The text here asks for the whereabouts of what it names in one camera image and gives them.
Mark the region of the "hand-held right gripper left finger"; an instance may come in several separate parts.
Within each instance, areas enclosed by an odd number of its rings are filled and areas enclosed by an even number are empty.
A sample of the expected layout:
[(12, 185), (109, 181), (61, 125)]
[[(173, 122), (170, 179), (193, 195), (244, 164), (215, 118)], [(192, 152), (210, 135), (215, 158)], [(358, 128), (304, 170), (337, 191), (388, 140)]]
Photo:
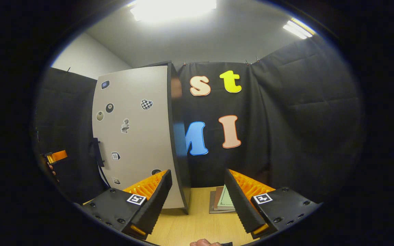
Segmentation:
[(125, 190), (109, 188), (81, 205), (81, 209), (116, 231), (145, 240), (152, 234), (171, 187), (168, 169)]

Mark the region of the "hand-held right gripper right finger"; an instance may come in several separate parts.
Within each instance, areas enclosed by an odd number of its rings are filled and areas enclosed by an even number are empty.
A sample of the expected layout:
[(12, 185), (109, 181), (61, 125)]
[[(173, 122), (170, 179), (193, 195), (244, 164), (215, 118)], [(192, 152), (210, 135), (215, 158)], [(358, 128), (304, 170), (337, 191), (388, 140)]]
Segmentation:
[(322, 206), (289, 187), (275, 189), (230, 169), (225, 170), (224, 183), (245, 232), (253, 239), (289, 229)]

